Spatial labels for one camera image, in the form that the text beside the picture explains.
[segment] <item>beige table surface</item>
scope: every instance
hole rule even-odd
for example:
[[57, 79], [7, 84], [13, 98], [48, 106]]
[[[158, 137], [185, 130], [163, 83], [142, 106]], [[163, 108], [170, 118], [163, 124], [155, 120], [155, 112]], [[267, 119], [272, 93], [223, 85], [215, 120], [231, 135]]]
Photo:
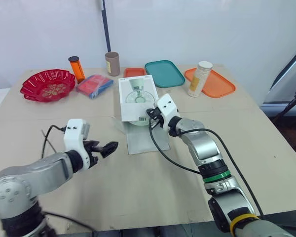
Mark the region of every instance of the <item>beige table surface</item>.
[[[191, 66], [179, 67], [182, 71]], [[214, 99], [202, 94], [191, 98], [180, 87], [159, 88], [170, 93], [181, 116], [202, 121], [216, 131], [233, 154], [265, 214], [296, 209], [296, 153], [223, 66], [215, 70], [232, 81], [237, 90]], [[85, 70], [104, 74], [104, 69]], [[127, 154], [125, 135], [114, 128], [111, 116], [120, 115], [117, 83], [99, 98], [90, 100], [71, 92], [68, 98], [43, 104], [27, 101], [19, 94], [20, 85], [33, 72], [26, 72], [0, 106], [0, 170], [25, 165], [40, 157], [43, 136], [51, 124], [65, 125], [70, 118], [91, 124], [89, 139], [101, 144], [118, 141], [115, 153], [100, 159], [92, 169], [77, 173], [59, 189], [39, 197], [44, 210], [69, 215], [99, 230], [126, 229], [212, 220], [207, 206], [210, 196], [199, 176], [181, 170], [160, 153]], [[57, 151], [63, 151], [63, 135], [50, 134]], [[218, 143], [230, 171], [247, 189]], [[196, 169], [187, 147], [179, 138], [170, 138], [166, 153], [175, 161]], [[46, 154], [52, 154], [47, 146]], [[59, 234], [67, 222], [51, 218]]]

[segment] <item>plastic tray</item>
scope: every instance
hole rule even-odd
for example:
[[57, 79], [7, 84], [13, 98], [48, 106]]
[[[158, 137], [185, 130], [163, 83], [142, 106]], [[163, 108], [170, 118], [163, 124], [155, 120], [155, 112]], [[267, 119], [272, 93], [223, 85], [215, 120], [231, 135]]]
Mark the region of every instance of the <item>plastic tray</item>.
[[146, 75], [146, 72], [143, 68], [126, 68], [124, 70], [125, 78], [144, 76], [144, 75]]
[[[184, 76], [187, 80], [192, 81], [196, 68], [187, 70]], [[222, 75], [218, 74], [214, 70], [211, 71], [207, 78], [207, 81], [202, 89], [205, 95], [213, 98], [220, 98], [225, 95], [229, 95], [236, 90], [234, 84], [224, 78]]]
[[152, 75], [154, 84], [158, 87], [179, 86], [185, 82], [179, 69], [169, 60], [147, 63], [145, 69], [148, 74]]

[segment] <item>white cap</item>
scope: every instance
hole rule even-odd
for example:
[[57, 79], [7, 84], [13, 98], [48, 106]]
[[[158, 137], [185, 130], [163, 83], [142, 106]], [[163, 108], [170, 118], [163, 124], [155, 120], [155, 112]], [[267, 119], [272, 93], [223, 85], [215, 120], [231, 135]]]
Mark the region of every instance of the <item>white cap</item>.
[[207, 61], [201, 61], [198, 63], [198, 66], [201, 67], [201, 68], [207, 68], [207, 69], [210, 69], [213, 67], [213, 64], [210, 63], [210, 62], [207, 62]]

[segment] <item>red plastic bowl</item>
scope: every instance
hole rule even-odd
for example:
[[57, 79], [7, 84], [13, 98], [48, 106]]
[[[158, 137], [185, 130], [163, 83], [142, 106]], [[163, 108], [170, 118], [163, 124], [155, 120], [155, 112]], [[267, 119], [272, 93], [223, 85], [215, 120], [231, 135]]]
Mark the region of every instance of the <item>red plastic bowl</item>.
[[75, 76], [69, 71], [53, 69], [28, 78], [20, 90], [27, 100], [57, 101], [67, 96], [75, 85]]

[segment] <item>cardboard tube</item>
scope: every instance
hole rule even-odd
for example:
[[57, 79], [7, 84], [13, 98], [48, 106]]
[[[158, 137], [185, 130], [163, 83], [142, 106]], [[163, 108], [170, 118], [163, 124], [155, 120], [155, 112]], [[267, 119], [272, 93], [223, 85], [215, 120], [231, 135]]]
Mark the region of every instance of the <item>cardboard tube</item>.
[[120, 73], [119, 68], [119, 55], [116, 52], [108, 52], [105, 54], [105, 60], [107, 63], [107, 70], [110, 76], [118, 76]]

